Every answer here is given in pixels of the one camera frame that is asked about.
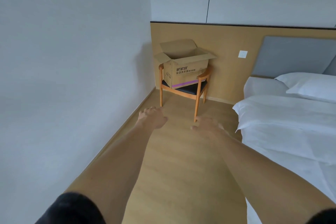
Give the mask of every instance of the wooden chair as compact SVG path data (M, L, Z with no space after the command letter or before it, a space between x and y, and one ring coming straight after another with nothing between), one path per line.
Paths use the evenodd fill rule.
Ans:
M162 106L162 89L165 89L167 91L170 91L174 94L178 94L183 97L191 98L196 100L196 107L195 107L195 115L194 115L194 122L196 122L196 116L198 111L198 105L200 102L200 96L204 92L203 96L203 103L205 103L205 98L207 96L209 82L210 82L210 76L212 73L212 66L208 65L207 70L198 76L198 83L184 86L177 89L170 88L164 80L162 80L162 70L163 70L163 64L159 65L160 70L160 106Z

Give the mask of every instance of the open cardboard box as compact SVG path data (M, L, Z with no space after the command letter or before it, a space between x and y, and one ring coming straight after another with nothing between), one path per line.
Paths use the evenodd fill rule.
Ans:
M162 52L154 58L163 64L163 78L172 89L198 82L198 76L205 72L212 53L199 48L191 39L160 43Z

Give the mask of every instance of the wooden wall panel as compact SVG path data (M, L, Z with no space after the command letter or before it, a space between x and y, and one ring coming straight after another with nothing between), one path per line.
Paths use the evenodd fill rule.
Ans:
M210 60L214 66L208 97L226 103L237 103L244 98L243 88L251 75L263 38L273 36L299 36L336 39L336 30L308 28L250 27L206 24L150 24L153 54L161 52L160 43L193 39L198 47L214 53ZM245 59L238 58L240 50L248 51ZM159 85L159 64L154 59L156 87Z

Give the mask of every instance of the chair leg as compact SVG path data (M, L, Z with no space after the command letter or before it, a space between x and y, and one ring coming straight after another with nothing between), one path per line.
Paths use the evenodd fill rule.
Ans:
M200 98L197 97L196 98L196 106L195 106L195 116L194 116L194 122L196 122L196 116L197 116L197 111L198 111L198 106L199 106L199 103L200 103Z
M207 97L207 92L208 92L208 85L205 86L204 95L203 95L203 103L205 103L205 99Z
M160 85L160 106L162 107L162 87Z

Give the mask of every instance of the white pillow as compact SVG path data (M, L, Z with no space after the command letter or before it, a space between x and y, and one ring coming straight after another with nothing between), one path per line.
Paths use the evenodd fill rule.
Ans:
M311 100L336 103L336 76L313 73L289 73L276 78L289 89L286 93L299 94Z

